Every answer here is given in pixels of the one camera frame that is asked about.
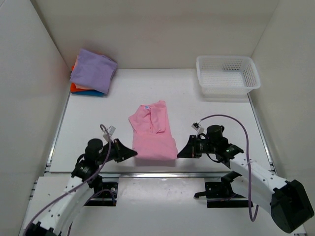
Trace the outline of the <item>pink t shirt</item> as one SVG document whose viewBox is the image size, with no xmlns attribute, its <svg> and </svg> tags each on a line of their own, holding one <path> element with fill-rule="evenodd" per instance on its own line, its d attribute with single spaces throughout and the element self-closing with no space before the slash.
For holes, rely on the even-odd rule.
<svg viewBox="0 0 315 236">
<path fill-rule="evenodd" d="M 165 101 L 141 105 L 129 118 L 133 130 L 132 149 L 137 159 L 171 161 L 177 159 Z"/>
</svg>

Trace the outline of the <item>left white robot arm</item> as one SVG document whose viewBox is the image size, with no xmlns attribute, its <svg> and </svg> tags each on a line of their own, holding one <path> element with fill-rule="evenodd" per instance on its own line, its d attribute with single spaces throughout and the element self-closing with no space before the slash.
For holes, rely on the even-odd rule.
<svg viewBox="0 0 315 236">
<path fill-rule="evenodd" d="M 120 163 L 137 155 L 137 152 L 125 147 L 119 139 L 103 144 L 100 139 L 88 141 L 85 152 L 81 154 L 75 168 L 59 197 L 48 203 L 28 223 L 25 236 L 61 236 L 70 229 L 74 218 L 81 208 L 91 199 L 109 194 L 116 204 L 115 194 L 110 188 L 103 187 L 99 175 L 105 163 Z"/>
</svg>

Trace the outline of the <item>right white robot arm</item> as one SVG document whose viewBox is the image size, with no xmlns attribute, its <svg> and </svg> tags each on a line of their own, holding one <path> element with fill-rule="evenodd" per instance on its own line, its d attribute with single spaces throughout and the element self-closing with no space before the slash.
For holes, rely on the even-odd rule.
<svg viewBox="0 0 315 236">
<path fill-rule="evenodd" d="M 223 136 L 222 125 L 209 126 L 205 134 L 200 124 L 194 123 L 192 127 L 197 134 L 190 135 L 177 156 L 196 159 L 203 154 L 213 154 L 215 162 L 230 169 L 220 182 L 196 193 L 195 198 L 206 196 L 210 200 L 225 201 L 236 196 L 245 197 L 248 204 L 257 205 L 269 213 L 275 224 L 286 233 L 293 232 L 314 216 L 302 183 L 288 181 L 248 160 L 240 147 Z"/>
</svg>

